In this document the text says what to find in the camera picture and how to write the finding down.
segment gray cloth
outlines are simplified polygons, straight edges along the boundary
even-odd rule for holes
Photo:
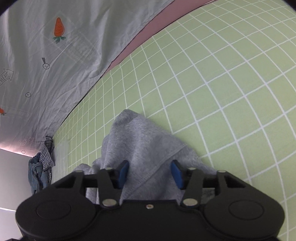
[[[204,165],[196,153],[175,136],[162,130],[149,119],[131,110],[124,110],[114,121],[110,134],[102,144],[102,157],[92,167],[80,164],[74,170],[94,174],[106,167],[117,167],[123,160],[130,162],[121,200],[164,200],[180,202],[184,191],[177,188],[170,171],[172,160],[184,167],[196,167],[208,174],[216,171]],[[212,191],[204,191],[203,201]],[[88,188],[86,197],[99,203],[96,188]]]

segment white fabric sheet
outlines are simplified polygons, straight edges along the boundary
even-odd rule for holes
[[[17,1],[0,17],[0,114],[6,113],[0,115],[0,148],[35,155],[125,46],[172,1]]]

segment carrot print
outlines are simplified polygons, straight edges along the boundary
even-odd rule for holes
[[[64,40],[66,37],[63,37],[65,28],[60,18],[57,18],[56,26],[54,27],[54,40],[56,43],[59,43],[60,40]]]
[[[4,110],[0,108],[0,114],[1,114],[1,115],[5,115],[6,112],[4,112]]]

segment metal rivet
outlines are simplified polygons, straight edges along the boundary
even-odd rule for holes
[[[102,204],[105,207],[113,207],[117,204],[117,202],[114,199],[105,199],[105,200],[103,200]]]
[[[198,201],[194,198],[186,198],[183,200],[183,203],[186,206],[192,207],[192,206],[195,206],[196,204],[198,204]]]
[[[146,205],[146,208],[147,208],[147,209],[153,209],[153,208],[154,208],[154,205],[153,205],[153,204],[147,204],[147,205]]]

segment pink fabric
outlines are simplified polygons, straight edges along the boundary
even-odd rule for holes
[[[186,15],[187,13],[199,8],[213,0],[174,0],[156,17],[154,17],[134,39],[126,46],[126,48],[117,56],[111,63],[106,72],[118,65],[129,54],[131,54],[137,47],[151,38],[154,34],[164,29],[177,19]]]

